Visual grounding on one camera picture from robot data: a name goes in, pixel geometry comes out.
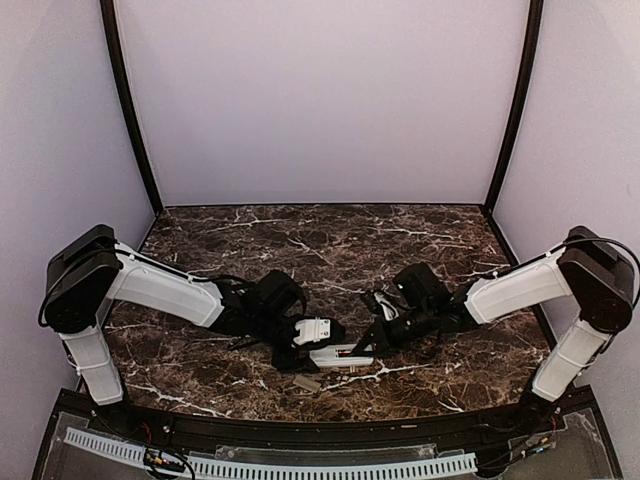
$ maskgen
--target white panel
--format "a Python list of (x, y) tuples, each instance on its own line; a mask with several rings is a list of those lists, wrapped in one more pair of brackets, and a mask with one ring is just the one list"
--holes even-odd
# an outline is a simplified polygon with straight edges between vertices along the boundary
[[(640, 3), (545, 3), (497, 219), (525, 260), (584, 224), (640, 252)], [(547, 306), (561, 334), (573, 302)], [(585, 375), (629, 478), (640, 472), (640, 321)]]
[(138, 245), (152, 212), (138, 174), (97, 1), (0, 7), (0, 451), (30, 478), (61, 386), (60, 339), (36, 325), (49, 259), (96, 223)]
[(165, 202), (481, 202), (528, 3), (119, 0)]

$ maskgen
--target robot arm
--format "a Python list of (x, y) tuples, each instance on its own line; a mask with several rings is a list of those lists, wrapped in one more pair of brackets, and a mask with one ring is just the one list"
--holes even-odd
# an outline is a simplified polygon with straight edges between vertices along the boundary
[[(125, 392), (96, 321), (103, 300), (124, 300), (184, 318), (230, 336), (251, 336), (273, 347), (281, 371), (314, 370), (305, 355), (344, 337), (335, 320), (304, 316), (304, 292), (274, 270), (257, 283), (183, 273), (119, 243), (98, 225), (56, 255), (47, 268), (41, 317), (63, 340), (78, 374), (98, 405), (117, 403)], [(303, 313), (289, 315), (300, 302)]]
[[(411, 265), (394, 278), (410, 310), (391, 320), (377, 318), (352, 354), (363, 355), (370, 346), (374, 355), (385, 354), (434, 331), (463, 332), (540, 302), (574, 296), (580, 314), (538, 368), (520, 402), (524, 416), (539, 418), (631, 322), (633, 267), (598, 239), (585, 227), (576, 227), (551, 252), (453, 294), (426, 264)], [(376, 310), (370, 292), (365, 303)]]

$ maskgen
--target white perforated rail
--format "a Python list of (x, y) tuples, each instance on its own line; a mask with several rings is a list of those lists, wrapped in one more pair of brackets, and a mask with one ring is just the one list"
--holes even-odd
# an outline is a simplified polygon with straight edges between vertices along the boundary
[[(144, 447), (69, 427), (65, 443), (113, 461), (144, 468)], [(474, 453), (415, 462), (349, 467), (301, 467), (235, 463), (189, 456), (202, 480), (422, 480), (477, 471)]]

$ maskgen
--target white wall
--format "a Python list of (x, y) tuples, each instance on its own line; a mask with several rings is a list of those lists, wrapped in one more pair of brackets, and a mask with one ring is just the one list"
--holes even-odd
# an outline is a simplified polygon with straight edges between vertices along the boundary
[(165, 203), (482, 202), (518, 0), (119, 0)]
[[(640, 252), (640, 3), (545, 3), (520, 134), (496, 210), (521, 260), (584, 224)], [(547, 306), (556, 333), (576, 311)], [(640, 318), (586, 374), (625, 478), (640, 478)]]
[(0, 15), (0, 477), (31, 478), (61, 386), (36, 325), (49, 258), (96, 223), (137, 245), (152, 221), (110, 70), (98, 1), (4, 0)]

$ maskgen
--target marble tabletop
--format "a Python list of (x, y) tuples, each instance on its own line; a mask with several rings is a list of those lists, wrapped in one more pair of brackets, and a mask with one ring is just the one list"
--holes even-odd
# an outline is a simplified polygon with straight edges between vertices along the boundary
[[(476, 206), (305, 205), (175, 207), (142, 253), (194, 275), (258, 280), (280, 269), (300, 283), (308, 312), (338, 319), (355, 342), (372, 321), (359, 300), (389, 288), (405, 266), (429, 263), (450, 288), (508, 266)], [(107, 342), (134, 403), (206, 416), (269, 421), (372, 421), (442, 415), (516, 402), (548, 354), (535, 316), (521, 311), (472, 332), (414, 342), (370, 367), (308, 375), (311, 393), (256, 345), (117, 302)]]

